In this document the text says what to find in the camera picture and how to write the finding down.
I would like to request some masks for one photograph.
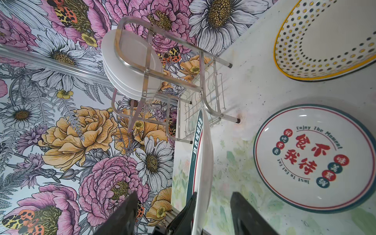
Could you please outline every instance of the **white countertop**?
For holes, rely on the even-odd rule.
[[[229,200],[233,191],[249,199],[280,234],[376,234],[376,195],[358,208],[337,214],[315,214],[292,207],[262,182],[253,160],[253,140],[262,123],[291,105],[328,105],[362,122],[376,136],[376,64],[325,82],[300,82],[284,76],[273,59],[278,30],[297,0],[279,0],[221,58],[226,114],[240,124],[222,120],[211,128],[214,179],[205,229],[211,234],[234,234]],[[191,145],[175,143],[171,203],[185,205]]]

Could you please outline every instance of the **metal wire rack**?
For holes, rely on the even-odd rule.
[[[122,30],[125,30],[126,24],[137,24],[141,25],[148,29],[148,33],[146,36],[146,41],[148,42],[148,48],[147,48],[147,54],[146,54],[146,61],[145,65],[139,65],[135,64],[124,56],[121,48],[121,36],[122,36]],[[191,50],[197,52],[199,54],[199,67],[200,72],[199,74],[193,79],[192,82],[187,82],[185,80],[180,80],[171,76],[167,76],[163,73],[160,73],[158,71],[152,70],[149,68],[150,66],[150,58],[152,53],[152,38],[153,34],[158,33],[166,38],[171,39],[172,41],[175,41],[183,46],[186,46],[190,48]],[[218,58],[214,56],[213,54],[202,50],[201,48],[196,47],[195,45],[188,43],[187,41],[184,41],[180,38],[177,38],[173,36],[172,34],[166,32],[165,30],[158,28],[152,24],[150,24],[147,21],[144,21],[140,18],[136,17],[123,17],[117,27],[115,41],[115,52],[118,56],[118,59],[124,64],[124,66],[127,66],[131,68],[132,70],[144,75],[144,81],[143,81],[143,91],[142,91],[142,98],[140,99],[136,110],[133,112],[134,108],[134,102],[131,103],[131,109],[129,114],[124,113],[121,110],[118,110],[115,107],[115,100],[116,100],[116,94],[117,89],[114,90],[113,96],[112,96],[112,108],[116,114],[118,114],[121,117],[129,118],[129,125],[128,125],[128,131],[131,131],[133,129],[133,126],[137,120],[143,120],[146,122],[151,122],[155,124],[165,125],[166,126],[166,134],[167,136],[174,140],[174,141],[183,141],[187,143],[192,143],[192,141],[188,140],[188,138],[191,136],[191,134],[194,132],[195,128],[195,116],[197,115],[197,112],[200,108],[204,107],[206,111],[210,115],[210,123],[211,126],[214,124],[217,124],[221,121],[221,119],[226,119],[232,122],[239,123],[240,119],[223,114],[222,109],[226,109],[224,99],[223,99],[223,107],[221,108],[220,104],[220,95],[222,95],[223,98],[223,86],[222,82],[221,85],[221,93],[218,89],[218,79],[217,79],[217,68],[216,63],[219,62],[222,65],[225,65],[229,68],[232,67],[232,64],[229,62]],[[209,58],[209,62],[205,65],[204,63],[204,55]],[[170,83],[173,83],[175,85],[179,85],[184,87],[185,89],[179,94],[178,96],[172,96],[168,94],[164,94],[161,92],[158,92],[156,96],[154,97],[154,94],[150,95],[148,94],[148,82],[149,82],[149,76],[158,78],[160,80],[164,80]],[[145,113],[148,112],[150,107],[153,104],[153,100],[160,100],[162,102],[167,103],[167,109],[166,109],[166,121],[157,121],[154,119],[147,118],[145,116]],[[182,102],[184,103],[184,115],[185,115],[185,130],[184,134],[185,137],[181,138],[180,136],[180,127],[182,124]],[[177,105],[177,117],[178,117],[178,125],[176,127],[176,135],[171,136],[169,132],[169,123],[170,123],[170,105],[176,104]]]

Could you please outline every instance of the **decorative plate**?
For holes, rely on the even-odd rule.
[[[286,76],[320,81],[343,76],[376,60],[376,1],[300,0],[274,44],[274,61]]]
[[[273,114],[253,148],[259,175],[285,202],[316,213],[353,208],[374,192],[376,142],[358,120],[322,105]]]

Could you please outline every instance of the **red circle emblem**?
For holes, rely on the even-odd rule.
[[[285,147],[285,143],[283,143],[282,141],[278,141],[276,147],[279,149],[283,149]]]
[[[336,178],[335,173],[330,170],[323,171],[322,176],[329,181],[333,181]]]
[[[287,137],[291,137],[293,135],[293,131],[291,129],[286,129],[283,134]]]
[[[341,166],[347,166],[350,163],[350,160],[347,156],[338,154],[334,157],[334,162],[340,164]]]

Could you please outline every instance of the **rack leg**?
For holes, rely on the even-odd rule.
[[[176,138],[175,136],[172,136],[170,134],[170,102],[167,103],[167,110],[166,110],[166,134],[173,141],[180,141],[180,142],[189,143],[189,144],[193,143],[193,141],[191,140]]]
[[[139,119],[138,116],[140,115],[141,109],[145,104],[145,100],[146,100],[145,98],[141,98],[141,100],[140,100],[140,102],[137,106],[135,114],[133,116],[131,116],[131,118],[129,120],[129,125],[128,125],[128,133],[132,132],[133,126],[135,125],[136,121]]]
[[[205,67],[205,64],[204,64],[204,53],[203,52],[200,52],[200,68],[204,68]],[[232,117],[232,116],[229,116],[229,115],[226,115],[226,114],[223,114],[221,112],[217,112],[215,110],[213,110],[207,99],[206,99],[206,90],[205,90],[205,70],[202,70],[200,69],[200,82],[201,82],[201,87],[202,87],[202,92],[200,93],[201,95],[201,102],[202,102],[202,106],[204,106],[205,110],[210,113],[211,115],[215,116],[215,117],[219,117],[219,118],[223,118],[225,120],[228,120],[228,121],[232,121],[234,123],[240,123],[240,119],[236,118],[236,117]]]

